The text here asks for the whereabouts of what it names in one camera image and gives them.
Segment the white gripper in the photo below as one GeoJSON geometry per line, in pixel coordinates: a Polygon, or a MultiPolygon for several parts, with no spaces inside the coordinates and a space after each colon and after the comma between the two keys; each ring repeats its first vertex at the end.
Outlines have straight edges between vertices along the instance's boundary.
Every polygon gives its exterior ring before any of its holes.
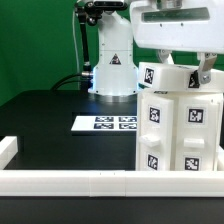
{"type": "Polygon", "coordinates": [[[163,64],[174,63],[170,50],[202,52],[197,54],[199,82],[211,81],[217,54],[224,54],[224,0],[182,0],[180,8],[164,10],[156,0],[133,1],[130,19],[137,45],[159,49],[163,64]]]}

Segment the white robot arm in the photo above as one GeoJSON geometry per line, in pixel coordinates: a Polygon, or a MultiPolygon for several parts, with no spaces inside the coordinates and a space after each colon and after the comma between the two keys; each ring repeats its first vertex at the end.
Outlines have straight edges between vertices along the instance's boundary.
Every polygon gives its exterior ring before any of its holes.
{"type": "Polygon", "coordinates": [[[224,55],[224,0],[91,0],[98,25],[98,96],[129,97],[141,87],[171,92],[218,92],[213,66],[224,55]]]}

